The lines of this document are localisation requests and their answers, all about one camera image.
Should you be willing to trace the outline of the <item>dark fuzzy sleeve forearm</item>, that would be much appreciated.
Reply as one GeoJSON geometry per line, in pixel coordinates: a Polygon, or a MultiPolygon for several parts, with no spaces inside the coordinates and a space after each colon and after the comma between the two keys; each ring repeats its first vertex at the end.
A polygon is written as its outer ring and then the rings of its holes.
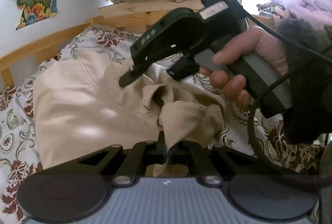
{"type": "MultiPolygon", "coordinates": [[[[296,18],[282,19],[277,33],[315,52],[331,48],[331,27],[316,30],[296,18]]],[[[291,45],[284,45],[289,71],[300,67],[289,79],[292,107],[282,114],[286,139],[290,144],[311,144],[321,134],[331,133],[331,66],[311,59],[291,45]]]]}

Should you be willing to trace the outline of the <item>person's right hand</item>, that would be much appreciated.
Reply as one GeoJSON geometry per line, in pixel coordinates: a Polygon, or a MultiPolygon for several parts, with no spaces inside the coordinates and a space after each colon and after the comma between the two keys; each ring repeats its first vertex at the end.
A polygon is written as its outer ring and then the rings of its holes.
{"type": "MultiPolygon", "coordinates": [[[[288,72],[286,56],[282,41],[278,40],[260,27],[249,30],[231,39],[213,57],[216,65],[229,65],[237,61],[240,56],[255,52],[264,58],[280,75],[288,72]]],[[[231,77],[226,71],[210,71],[200,67],[200,73],[208,76],[210,84],[215,89],[222,89],[224,97],[239,109],[248,111],[250,94],[245,90],[246,78],[242,75],[231,77]]]]}

